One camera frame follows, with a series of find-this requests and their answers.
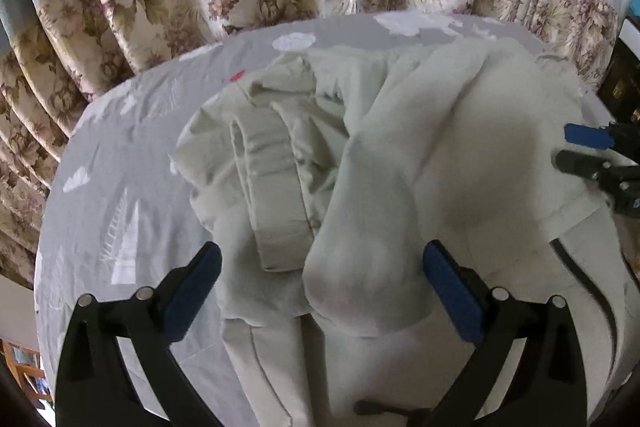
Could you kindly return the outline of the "beige hooded jacket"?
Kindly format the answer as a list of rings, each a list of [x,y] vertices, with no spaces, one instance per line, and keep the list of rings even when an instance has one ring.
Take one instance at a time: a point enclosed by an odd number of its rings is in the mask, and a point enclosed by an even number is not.
[[[421,270],[432,239],[518,298],[563,295],[602,407],[638,314],[604,197],[552,164],[582,89],[559,57],[461,38],[286,52],[193,115],[174,161],[221,249],[222,340],[260,425],[440,396],[468,350]]]

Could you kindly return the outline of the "dark wooden cabinet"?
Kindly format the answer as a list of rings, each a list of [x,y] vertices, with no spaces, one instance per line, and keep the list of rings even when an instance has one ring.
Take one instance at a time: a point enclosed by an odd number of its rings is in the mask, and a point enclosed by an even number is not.
[[[623,124],[637,124],[640,113],[639,59],[617,39],[598,97]]]

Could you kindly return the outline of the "wooden chair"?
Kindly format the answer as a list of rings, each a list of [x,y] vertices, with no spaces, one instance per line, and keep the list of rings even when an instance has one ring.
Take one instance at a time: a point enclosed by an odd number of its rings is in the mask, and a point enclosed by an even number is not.
[[[32,401],[37,409],[43,408],[43,402],[52,404],[50,386],[40,367],[40,353],[4,339],[1,340],[1,348],[6,359],[6,367],[27,399]]]

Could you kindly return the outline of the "grey animal print bedsheet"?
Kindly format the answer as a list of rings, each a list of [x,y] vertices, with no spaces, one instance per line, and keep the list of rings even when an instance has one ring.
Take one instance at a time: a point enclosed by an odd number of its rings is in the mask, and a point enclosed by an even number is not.
[[[350,46],[388,50],[459,37],[511,38],[532,53],[544,44],[522,26],[471,15],[388,12],[306,20],[244,32],[202,46],[134,77],[92,102],[73,131],[44,210],[35,309],[49,378],[58,375],[63,339],[77,299],[130,297],[186,265],[208,233],[191,207],[189,184],[171,156],[196,110],[232,83],[286,51]],[[427,405],[440,398],[471,349],[442,312],[379,340],[352,339],[305,317],[303,401],[281,426],[356,426],[363,397]]]

